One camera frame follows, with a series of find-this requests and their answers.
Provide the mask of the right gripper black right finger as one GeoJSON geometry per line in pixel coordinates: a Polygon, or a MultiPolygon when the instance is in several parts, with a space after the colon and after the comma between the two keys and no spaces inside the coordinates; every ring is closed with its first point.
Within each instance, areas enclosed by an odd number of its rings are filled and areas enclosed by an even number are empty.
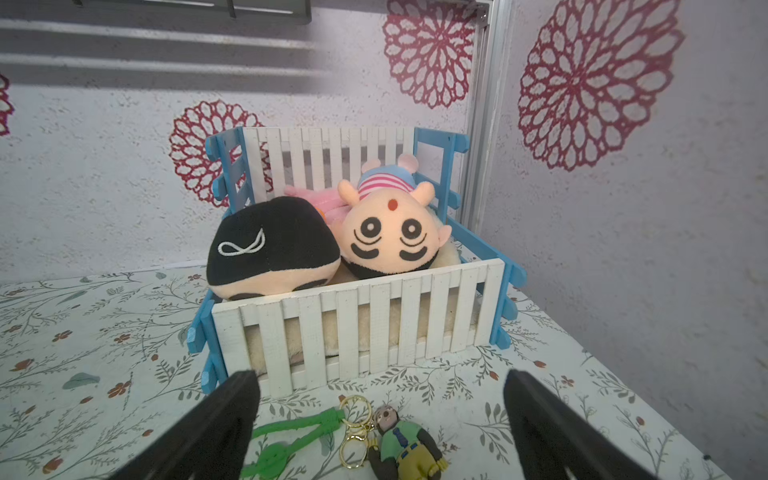
{"type": "Polygon", "coordinates": [[[652,477],[530,373],[509,371],[503,397],[525,478],[652,477]]]}

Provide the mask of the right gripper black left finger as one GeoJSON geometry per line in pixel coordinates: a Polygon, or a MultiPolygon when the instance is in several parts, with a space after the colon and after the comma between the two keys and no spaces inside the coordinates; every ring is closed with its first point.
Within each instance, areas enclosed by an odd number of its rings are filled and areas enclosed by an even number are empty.
{"type": "Polygon", "coordinates": [[[260,402],[253,371],[230,376],[113,479],[238,479],[260,402]]]}

